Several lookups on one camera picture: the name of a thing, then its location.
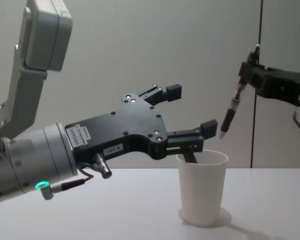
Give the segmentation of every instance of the white paper cup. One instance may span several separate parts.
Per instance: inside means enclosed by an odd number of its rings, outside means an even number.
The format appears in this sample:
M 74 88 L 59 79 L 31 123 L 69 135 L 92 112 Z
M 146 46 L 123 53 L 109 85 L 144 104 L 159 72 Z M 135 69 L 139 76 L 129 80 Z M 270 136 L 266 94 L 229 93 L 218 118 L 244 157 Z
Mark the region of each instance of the white paper cup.
M 212 150 L 194 153 L 198 163 L 176 156 L 182 208 L 180 217 L 188 224 L 209 227 L 218 222 L 228 156 Z

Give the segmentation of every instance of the white table surface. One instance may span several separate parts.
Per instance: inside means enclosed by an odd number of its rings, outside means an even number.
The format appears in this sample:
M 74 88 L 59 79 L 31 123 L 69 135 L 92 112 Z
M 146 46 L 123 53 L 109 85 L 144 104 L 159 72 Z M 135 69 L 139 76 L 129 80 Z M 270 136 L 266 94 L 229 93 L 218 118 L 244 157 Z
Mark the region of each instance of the white table surface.
M 177 169 L 114 169 L 50 201 L 0 203 L 0 240 L 300 240 L 300 169 L 227 169 L 225 226 L 186 225 L 180 207 Z

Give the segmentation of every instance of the wall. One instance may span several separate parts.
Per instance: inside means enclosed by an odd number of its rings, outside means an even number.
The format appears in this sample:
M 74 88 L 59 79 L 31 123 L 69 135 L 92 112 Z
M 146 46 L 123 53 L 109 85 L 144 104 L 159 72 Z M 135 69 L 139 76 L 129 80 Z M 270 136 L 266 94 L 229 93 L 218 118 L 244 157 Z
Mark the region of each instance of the wall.
M 49 72 L 31 129 L 73 123 L 114 111 L 121 96 L 158 84 L 183 86 L 183 98 L 161 103 L 168 131 L 224 118 L 241 61 L 255 46 L 259 1 L 65 0 L 73 31 L 62 72 Z M 0 0 L 0 103 L 8 94 L 13 48 L 25 0 Z M 247 89 L 224 140 L 205 148 L 229 155 L 229 167 L 250 166 L 253 90 Z M 175 167 L 131 153 L 109 161 L 117 168 Z
M 300 72 L 300 0 L 264 1 L 260 63 Z M 261 97 L 256 106 L 253 167 L 300 168 L 296 107 Z

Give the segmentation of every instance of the green led light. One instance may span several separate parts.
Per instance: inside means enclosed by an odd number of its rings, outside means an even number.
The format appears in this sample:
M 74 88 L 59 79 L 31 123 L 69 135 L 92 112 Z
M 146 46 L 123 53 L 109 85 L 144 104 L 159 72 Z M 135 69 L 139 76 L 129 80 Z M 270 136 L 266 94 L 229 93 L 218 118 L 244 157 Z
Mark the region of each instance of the green led light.
M 35 189 L 43 189 L 45 187 L 48 187 L 50 183 L 48 181 L 40 181 L 35 185 Z

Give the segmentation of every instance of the cup rim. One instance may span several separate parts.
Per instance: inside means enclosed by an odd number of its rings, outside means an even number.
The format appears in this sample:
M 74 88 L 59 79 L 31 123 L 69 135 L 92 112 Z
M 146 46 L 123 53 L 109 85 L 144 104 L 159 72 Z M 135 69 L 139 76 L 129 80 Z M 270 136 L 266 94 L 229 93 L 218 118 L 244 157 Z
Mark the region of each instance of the cup rim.
M 182 160 L 179 157 L 179 155 L 181 155 L 182 153 L 175 155 L 175 157 L 176 157 L 177 160 L 179 160 L 181 162 L 184 162 L 185 164 L 194 165 L 194 166 L 217 166 L 217 165 L 225 164 L 229 160 L 228 155 L 226 155 L 226 154 L 224 154 L 223 152 L 220 152 L 220 151 L 204 149 L 203 152 L 213 152 L 213 153 L 221 154 L 225 157 L 225 160 L 222 161 L 222 162 L 218 162 L 218 163 L 193 163 L 193 162 L 186 162 L 185 160 Z

